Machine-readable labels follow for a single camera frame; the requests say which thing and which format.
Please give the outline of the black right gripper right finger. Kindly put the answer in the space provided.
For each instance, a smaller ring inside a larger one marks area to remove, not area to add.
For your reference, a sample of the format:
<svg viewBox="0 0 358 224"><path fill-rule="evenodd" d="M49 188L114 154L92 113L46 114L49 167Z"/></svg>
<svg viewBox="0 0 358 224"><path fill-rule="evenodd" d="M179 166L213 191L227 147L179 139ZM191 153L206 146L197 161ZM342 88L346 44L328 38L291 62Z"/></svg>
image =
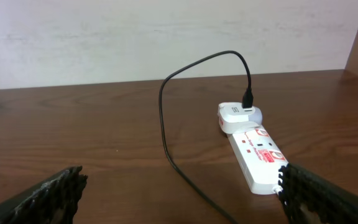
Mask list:
<svg viewBox="0 0 358 224"><path fill-rule="evenodd" d="M358 223L358 196L298 166L278 170L278 198L289 223Z"/></svg>

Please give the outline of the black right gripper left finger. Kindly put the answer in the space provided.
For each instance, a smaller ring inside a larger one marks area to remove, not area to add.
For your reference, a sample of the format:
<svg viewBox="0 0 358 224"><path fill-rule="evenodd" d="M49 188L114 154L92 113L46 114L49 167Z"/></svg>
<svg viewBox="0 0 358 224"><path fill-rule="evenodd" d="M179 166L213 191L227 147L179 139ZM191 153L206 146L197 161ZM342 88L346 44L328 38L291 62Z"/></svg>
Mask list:
<svg viewBox="0 0 358 224"><path fill-rule="evenodd" d="M87 185L82 166L67 167L0 203L0 224L73 224Z"/></svg>

